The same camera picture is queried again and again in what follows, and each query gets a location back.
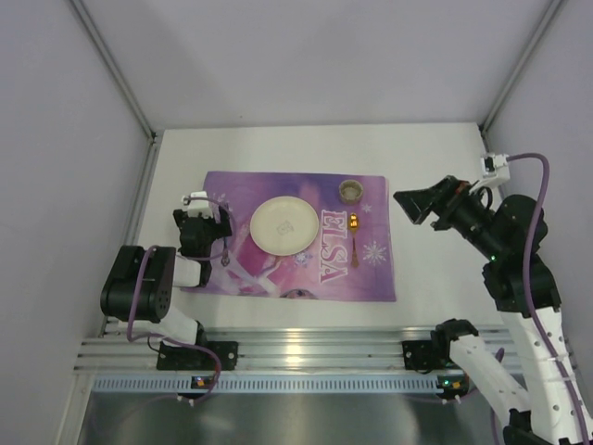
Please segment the iridescent purple fork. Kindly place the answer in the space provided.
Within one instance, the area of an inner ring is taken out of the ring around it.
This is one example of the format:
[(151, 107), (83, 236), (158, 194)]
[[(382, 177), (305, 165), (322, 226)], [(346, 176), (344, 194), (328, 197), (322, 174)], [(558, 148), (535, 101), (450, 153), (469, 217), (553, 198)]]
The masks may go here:
[(223, 267), (227, 267), (231, 262), (229, 247), (230, 247), (230, 238), (224, 237), (223, 238), (223, 251), (221, 253), (221, 265)]

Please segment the gold spoon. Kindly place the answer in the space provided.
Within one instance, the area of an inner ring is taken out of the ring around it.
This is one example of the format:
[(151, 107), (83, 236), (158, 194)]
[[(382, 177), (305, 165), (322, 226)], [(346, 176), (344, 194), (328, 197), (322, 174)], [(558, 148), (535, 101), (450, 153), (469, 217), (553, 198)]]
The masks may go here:
[(356, 244), (356, 234), (360, 229), (360, 219), (356, 213), (350, 213), (348, 216), (348, 230), (351, 234), (352, 250), (351, 250), (351, 266), (353, 268), (359, 267), (359, 259)]

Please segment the small beige cup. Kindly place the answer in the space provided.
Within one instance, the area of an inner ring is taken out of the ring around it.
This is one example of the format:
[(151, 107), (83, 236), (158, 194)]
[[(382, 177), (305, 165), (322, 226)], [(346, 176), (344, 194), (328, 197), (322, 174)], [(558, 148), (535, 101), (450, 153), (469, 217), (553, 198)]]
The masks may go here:
[(339, 197), (345, 205), (356, 205), (359, 203), (364, 194), (363, 185), (356, 180), (345, 180), (339, 187)]

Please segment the cream white plate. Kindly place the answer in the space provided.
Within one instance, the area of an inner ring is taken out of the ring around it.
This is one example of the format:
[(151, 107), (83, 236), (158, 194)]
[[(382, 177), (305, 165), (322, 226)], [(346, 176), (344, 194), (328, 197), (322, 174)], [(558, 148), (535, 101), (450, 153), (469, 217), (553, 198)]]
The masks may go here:
[(298, 197), (274, 197), (258, 206), (249, 231), (255, 245), (273, 256), (295, 255), (308, 248), (319, 232), (316, 210)]

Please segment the purple Elsa placemat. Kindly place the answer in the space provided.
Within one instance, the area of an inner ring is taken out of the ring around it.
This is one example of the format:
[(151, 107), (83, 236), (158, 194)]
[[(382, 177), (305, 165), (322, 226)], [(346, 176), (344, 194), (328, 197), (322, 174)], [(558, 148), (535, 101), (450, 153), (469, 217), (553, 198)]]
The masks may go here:
[[(364, 194), (345, 205), (338, 187), (359, 181)], [(304, 172), (208, 172), (203, 184), (209, 197), (226, 203), (236, 221), (227, 267), (212, 262), (201, 293), (280, 299), (390, 302), (395, 300), (389, 221), (388, 181), (384, 176)], [(319, 217), (319, 232), (305, 250), (291, 256), (267, 254), (249, 231), (254, 211), (274, 197), (307, 201)], [(356, 213), (359, 267), (351, 266), (348, 216)]]

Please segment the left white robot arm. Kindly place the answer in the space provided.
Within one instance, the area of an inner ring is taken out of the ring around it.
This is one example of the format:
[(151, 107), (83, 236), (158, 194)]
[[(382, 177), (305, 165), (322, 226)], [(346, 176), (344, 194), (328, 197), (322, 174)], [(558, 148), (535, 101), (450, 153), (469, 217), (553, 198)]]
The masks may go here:
[(230, 262), (228, 241), (233, 217), (226, 203), (208, 197), (186, 197), (173, 212), (180, 246), (124, 245), (107, 275), (100, 296), (106, 317), (126, 325), (130, 342), (157, 338), (173, 347), (203, 350), (208, 341), (202, 324), (172, 307), (176, 288), (205, 287), (212, 262)]

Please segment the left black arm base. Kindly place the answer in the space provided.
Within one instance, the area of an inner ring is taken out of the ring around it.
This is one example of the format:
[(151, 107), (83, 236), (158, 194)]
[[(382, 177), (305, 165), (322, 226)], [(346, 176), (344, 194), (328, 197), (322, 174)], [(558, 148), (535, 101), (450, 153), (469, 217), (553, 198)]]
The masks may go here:
[(162, 343), (158, 350), (157, 369), (159, 371), (232, 371), (238, 360), (239, 344), (235, 341), (209, 341), (207, 349), (220, 360), (203, 351)]

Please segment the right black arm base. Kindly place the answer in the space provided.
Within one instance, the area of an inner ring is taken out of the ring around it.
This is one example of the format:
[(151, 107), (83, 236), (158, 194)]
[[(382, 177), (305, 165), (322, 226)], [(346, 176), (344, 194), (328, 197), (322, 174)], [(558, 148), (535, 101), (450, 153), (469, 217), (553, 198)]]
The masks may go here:
[(405, 369), (427, 375), (450, 368), (450, 344), (472, 332), (464, 320), (448, 320), (431, 330), (428, 339), (404, 340), (401, 346)]

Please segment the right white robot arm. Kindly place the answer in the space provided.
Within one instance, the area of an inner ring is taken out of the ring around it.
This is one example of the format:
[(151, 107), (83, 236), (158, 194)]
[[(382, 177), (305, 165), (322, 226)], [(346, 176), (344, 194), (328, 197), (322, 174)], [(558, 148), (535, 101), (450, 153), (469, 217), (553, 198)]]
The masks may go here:
[(537, 254), (548, 233), (542, 209), (530, 197), (511, 195), (493, 210), (483, 203), (484, 192), (447, 176), (425, 189), (398, 191), (394, 199), (412, 223), (435, 214), (434, 230), (457, 231), (486, 258), (486, 290), (509, 331), (524, 382), (487, 351), (467, 320), (438, 324), (431, 332), (433, 351), (470, 377), (498, 417), (505, 443), (589, 444), (592, 416), (562, 332), (560, 293)]

